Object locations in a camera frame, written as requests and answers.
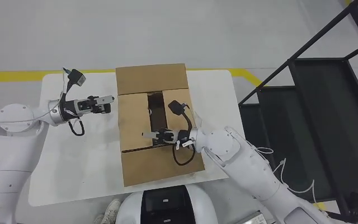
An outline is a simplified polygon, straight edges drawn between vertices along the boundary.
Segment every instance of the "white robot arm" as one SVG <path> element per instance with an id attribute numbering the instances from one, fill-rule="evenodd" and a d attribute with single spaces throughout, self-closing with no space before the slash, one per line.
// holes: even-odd
<path id="1" fill-rule="evenodd" d="M 183 115 L 188 130 L 154 132 L 154 138 L 163 138 L 166 143 L 193 145 L 193 150 L 206 153 L 242 189 L 259 200 L 274 216 L 277 223 L 329 224 L 330 219 L 306 200 L 298 198 L 281 183 L 272 172 L 268 162 L 234 129 L 225 127 L 204 134 L 192 129 L 185 114 L 186 104 L 173 101 L 169 108 L 176 115 Z"/>
<path id="2" fill-rule="evenodd" d="M 69 71 L 67 91 L 73 84 L 81 86 L 86 80 L 83 74 Z M 23 185 L 35 170 L 49 125 L 69 123 L 87 113 L 110 113 L 114 97 L 89 96 L 83 100 L 66 101 L 67 91 L 59 100 L 49 101 L 44 108 L 32 109 L 27 105 L 11 104 L 0 110 L 0 224 L 15 224 L 15 210 Z"/>

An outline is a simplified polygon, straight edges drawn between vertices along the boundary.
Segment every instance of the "shoe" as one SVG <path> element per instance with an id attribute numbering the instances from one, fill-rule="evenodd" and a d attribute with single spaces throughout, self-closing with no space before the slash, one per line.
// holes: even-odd
<path id="1" fill-rule="evenodd" d="M 105 216 L 104 214 L 99 214 L 99 215 L 95 218 L 93 224 L 101 224 L 102 219 L 103 219 L 104 216 Z"/>
<path id="2" fill-rule="evenodd" d="M 103 217 L 101 224 L 115 224 L 120 206 L 121 202 L 118 199 L 114 199 L 107 207 L 105 216 Z"/>

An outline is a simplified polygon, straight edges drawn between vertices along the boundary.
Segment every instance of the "cardboard box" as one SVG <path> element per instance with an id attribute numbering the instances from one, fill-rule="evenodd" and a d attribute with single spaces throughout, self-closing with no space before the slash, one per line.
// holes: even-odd
<path id="1" fill-rule="evenodd" d="M 116 68 L 119 129 L 124 186 L 171 178 L 204 170 L 201 154 L 185 166 L 178 166 L 171 146 L 153 147 L 142 136 L 160 128 L 187 129 L 183 116 L 173 114 L 168 104 L 177 100 L 192 109 L 184 64 L 161 64 Z M 195 126 L 192 113 L 186 114 Z M 179 162 L 187 161 L 192 151 L 176 151 Z"/>

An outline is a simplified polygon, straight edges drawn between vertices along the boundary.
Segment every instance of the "staircase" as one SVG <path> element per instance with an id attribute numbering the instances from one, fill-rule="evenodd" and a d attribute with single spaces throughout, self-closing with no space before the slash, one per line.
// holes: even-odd
<path id="1" fill-rule="evenodd" d="M 298 57 L 357 5 L 353 1 L 239 103 L 247 140 L 275 151 L 265 155 L 272 169 L 286 158 L 284 182 L 302 191 L 315 180 L 316 200 L 336 200 L 341 214 L 329 215 L 352 223 L 358 221 L 358 80 L 349 59 L 358 49 L 343 58 Z M 268 86 L 286 67 L 294 86 Z M 245 104 L 254 94 L 258 104 Z M 313 202 L 312 191 L 297 196 Z"/>

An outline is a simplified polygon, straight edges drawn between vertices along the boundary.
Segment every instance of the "table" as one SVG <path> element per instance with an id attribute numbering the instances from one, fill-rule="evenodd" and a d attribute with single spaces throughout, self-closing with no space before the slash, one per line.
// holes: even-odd
<path id="1" fill-rule="evenodd" d="M 85 99 L 89 95 L 116 96 L 114 73 L 85 75 L 85 84 L 73 86 L 67 100 Z M 193 108 L 203 123 L 210 123 L 214 128 L 230 125 L 244 136 L 230 72 L 187 71 L 187 78 Z M 60 75 L 45 76 L 40 104 L 57 99 L 61 90 Z M 206 154 L 202 154 L 205 171 L 124 187 L 117 111 L 118 105 L 113 103 L 111 114 L 85 115 L 82 121 L 86 133 L 82 138 L 74 136 L 68 125 L 50 127 L 39 164 L 31 176 L 29 203 L 32 206 L 227 178 Z"/>

